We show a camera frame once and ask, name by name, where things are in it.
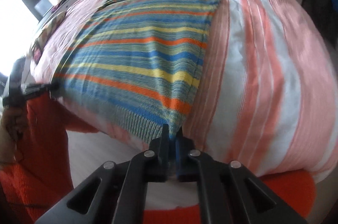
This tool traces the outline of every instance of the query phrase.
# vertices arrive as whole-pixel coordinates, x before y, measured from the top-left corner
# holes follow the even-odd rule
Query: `bed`
[[[54,72],[105,0],[78,0],[49,39],[37,82]],[[218,161],[256,175],[305,169],[324,179],[338,159],[337,80],[323,40],[295,0],[222,0],[213,18],[200,85],[183,132]],[[112,138],[144,143],[85,105],[60,99]]]

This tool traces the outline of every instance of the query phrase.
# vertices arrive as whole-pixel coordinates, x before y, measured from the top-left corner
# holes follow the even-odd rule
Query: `knitted garment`
[[[192,107],[221,0],[107,0],[55,71],[63,96],[143,141],[173,134]]]

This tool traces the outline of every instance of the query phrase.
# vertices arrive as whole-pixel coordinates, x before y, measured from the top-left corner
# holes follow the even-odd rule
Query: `blue stripe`
[[[113,4],[110,4],[109,6],[103,8],[102,10],[100,10],[99,12],[96,12],[92,18],[98,17],[101,15],[102,12],[106,12],[108,8],[111,8],[114,11],[119,11],[119,10],[127,10],[128,7],[130,8],[135,8],[135,7],[140,7],[143,5],[149,6],[149,5],[153,5],[153,4],[165,4],[165,3],[173,3],[175,5],[181,5],[182,9],[185,9],[185,5],[188,4],[203,4],[203,5],[218,5],[220,0],[181,0],[181,2],[179,2],[178,0],[130,0],[129,4],[126,4],[126,1],[121,1],[121,2],[116,2]],[[194,10],[196,12],[204,12],[203,10]]]
[[[114,19],[110,21],[104,21],[103,19],[100,21],[101,23],[104,23],[104,26],[109,27],[114,25],[115,23],[120,24],[131,24],[131,23],[137,23],[137,22],[162,22],[162,23],[191,23],[191,24],[199,24],[199,28],[204,28],[204,25],[210,25],[210,19],[207,21],[205,20],[205,17],[198,19],[194,15],[185,15],[183,17],[178,17],[178,15],[173,15],[173,17],[164,17],[163,14],[140,14],[140,15],[134,15],[134,16],[127,16],[122,17],[120,19]],[[177,25],[167,25],[166,28],[172,28],[176,27]]]
[[[205,24],[210,26],[211,25],[210,19],[206,19]],[[135,21],[127,23],[124,19],[121,19],[119,21],[108,21],[108,22],[100,21],[99,24],[97,24],[97,25],[93,25],[93,26],[90,26],[89,28],[82,29],[79,32],[77,38],[81,39],[82,36],[85,37],[87,34],[92,35],[92,34],[98,34],[98,33],[106,33],[110,30],[131,29],[131,28],[138,29],[138,28],[147,27],[147,26],[161,27],[161,28],[167,28],[167,29],[175,29],[175,28],[178,28],[178,27],[193,27],[195,29],[202,29],[202,30],[207,29],[204,26],[202,27],[202,23],[187,23],[187,22],[184,22],[184,21],[176,22],[176,23],[170,22],[170,21],[169,22],[165,22],[165,21],[155,22],[155,21],[143,20],[143,19],[139,19],[139,20],[135,19]],[[127,39],[144,38],[145,36],[147,36],[147,37],[153,36],[154,31],[158,32],[157,36],[159,38],[162,38],[162,39],[172,39],[172,38],[180,39],[180,38],[183,38],[183,37],[188,37],[188,38],[192,38],[192,39],[195,39],[195,40],[198,40],[198,41],[201,41],[201,42],[203,41],[203,40],[201,40],[202,34],[196,33],[196,32],[191,32],[191,31],[188,31],[188,30],[166,33],[166,32],[157,31],[156,29],[154,29],[154,30],[136,32],[136,33],[129,32],[127,34],[126,33],[114,33],[114,34],[107,33],[107,34],[104,35],[104,37],[103,36],[97,37],[94,40],[90,39],[90,42],[95,42],[95,41],[97,41],[98,38],[101,38],[103,40],[106,40],[106,39],[109,39],[109,40],[111,40],[111,39],[126,39],[126,35],[128,35]]]
[[[84,57],[74,57],[72,59],[72,63],[74,64],[81,64],[85,60],[86,63],[99,63],[99,64],[106,64],[110,62],[114,65],[118,66],[131,66],[131,67],[141,67],[146,69],[162,69],[166,70],[168,73],[175,73],[177,70],[184,70],[189,69],[190,66],[196,67],[196,62],[193,59],[186,59],[186,58],[179,58],[176,61],[166,61],[164,59],[159,59],[161,61],[157,61],[157,59],[134,59],[135,61],[131,60],[129,57],[125,56],[115,56],[114,61],[111,59],[111,53],[107,51],[105,55],[101,55],[101,53],[90,53],[90,48],[87,51],[81,52]]]
[[[97,76],[98,72],[101,72],[101,71],[96,70],[94,68],[92,69],[69,68],[67,70],[67,74],[81,74],[81,75],[92,74],[93,76]],[[182,80],[177,80],[177,81],[174,81],[173,83],[170,83],[160,77],[151,77],[151,76],[140,75],[140,74],[138,74],[137,76],[134,76],[133,74],[130,74],[128,72],[115,71],[115,70],[104,70],[104,72],[102,73],[103,75],[100,76],[102,78],[109,78],[110,80],[113,80],[113,81],[123,82],[126,84],[132,84],[135,86],[142,86],[149,90],[157,91],[159,94],[163,96],[170,97],[171,99],[176,98],[186,103],[190,103],[188,93],[192,90],[194,92],[197,90],[196,87],[189,85],[186,81],[182,81]],[[103,86],[100,86],[100,88],[101,88],[100,89],[101,92],[107,91],[110,93],[109,86],[103,85]],[[116,91],[114,91],[113,93],[115,97],[116,95],[119,95]],[[135,95],[138,95],[139,97],[142,97],[142,98],[146,97],[146,96],[142,96],[141,94],[135,94]],[[135,99],[138,100],[139,97],[129,96],[130,99],[134,99],[134,100]],[[158,108],[154,108],[151,112],[156,112],[156,111],[158,111]]]
[[[152,58],[152,57],[161,57],[167,61],[177,61],[179,59],[188,58],[192,60],[194,63],[197,63],[198,65],[203,65],[203,60],[199,59],[196,55],[190,53],[190,52],[180,52],[175,55],[168,55],[165,53],[162,53],[160,51],[150,51],[150,52],[142,52],[142,51],[102,51],[100,47],[86,47],[82,48],[80,51],[77,51],[76,57],[86,57],[86,56],[92,56],[93,53],[97,51],[97,56],[99,55],[105,55],[105,56],[117,56],[117,57],[145,57],[145,58]]]
[[[83,85],[80,85],[80,86],[78,86],[78,85],[75,85],[75,86],[71,85],[71,83],[74,84],[73,80],[72,81],[66,80],[66,81],[64,81],[64,83],[65,83],[65,85],[64,85],[65,86],[64,93],[67,93],[66,89],[67,90],[72,89],[72,90],[76,90],[78,92],[78,94],[80,95],[80,97],[82,96],[82,94],[83,94]],[[94,85],[102,86],[101,84],[97,84],[95,82],[91,82],[90,81],[90,83],[94,84]],[[103,95],[103,94],[101,94],[101,92],[92,91],[92,90],[88,90],[87,89],[85,93],[86,93],[86,96],[92,96],[92,97],[98,98],[98,99],[100,99],[102,101],[107,101],[107,102],[109,102],[109,103],[111,103],[113,105],[117,105],[117,106],[123,107],[126,110],[130,110],[130,111],[132,111],[132,112],[134,112],[136,114],[139,114],[140,116],[143,116],[145,118],[148,118],[149,120],[152,120],[156,124],[163,125],[163,124],[165,124],[167,122],[167,120],[165,120],[165,119],[161,118],[160,116],[155,115],[155,114],[153,114],[151,112],[148,112],[148,111],[144,110],[141,107],[131,106],[131,105],[129,105],[127,103],[124,103],[124,102],[122,102],[120,100],[114,99],[111,96]]]

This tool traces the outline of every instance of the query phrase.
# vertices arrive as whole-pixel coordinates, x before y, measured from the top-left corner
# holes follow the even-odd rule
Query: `window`
[[[14,62],[25,55],[38,19],[22,0],[0,0],[0,72],[11,73]]]

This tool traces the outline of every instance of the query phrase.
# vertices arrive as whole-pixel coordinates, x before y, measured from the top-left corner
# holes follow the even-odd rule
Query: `human hand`
[[[17,142],[21,139],[28,127],[26,106],[23,108],[5,108],[1,119],[1,126],[9,133],[13,141]]]

